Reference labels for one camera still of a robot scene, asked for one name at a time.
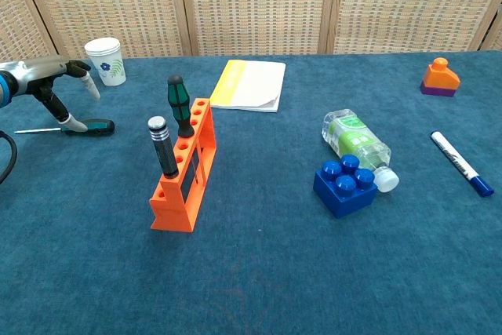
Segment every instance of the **white marker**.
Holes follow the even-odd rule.
[[[471,186],[476,189],[478,194],[481,196],[490,196],[495,192],[439,131],[434,131],[431,134],[431,139],[469,181]]]

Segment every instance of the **orange tool rack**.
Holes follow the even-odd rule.
[[[150,206],[155,215],[151,229],[159,231],[193,232],[200,209],[211,166],[216,154],[213,114],[208,98],[196,98],[191,107],[190,123],[194,128],[192,137],[178,137],[174,145],[174,155],[179,174],[173,179],[162,174],[157,188],[150,198]],[[188,169],[192,169],[191,159],[198,156],[198,166],[190,191],[183,197],[181,185]]]

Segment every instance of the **screwdriver handle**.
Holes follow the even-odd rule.
[[[61,132],[67,135],[104,136],[111,135],[115,131],[115,124],[110,119],[86,119],[81,122],[87,126],[87,131],[84,133],[77,133],[67,127],[61,127]]]
[[[167,100],[173,109],[173,115],[178,122],[178,136],[191,137],[195,131],[190,124],[190,96],[179,75],[167,79]]]

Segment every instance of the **water bottle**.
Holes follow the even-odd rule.
[[[322,124],[322,137],[338,157],[356,155],[362,168],[372,170],[380,192],[388,192],[398,185],[398,176],[389,168],[391,149],[352,110],[326,114]]]

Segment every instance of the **blue toy block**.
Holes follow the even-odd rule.
[[[327,161],[315,172],[314,191],[335,217],[369,206],[377,194],[373,172],[358,167],[357,157],[344,155],[340,162]]]

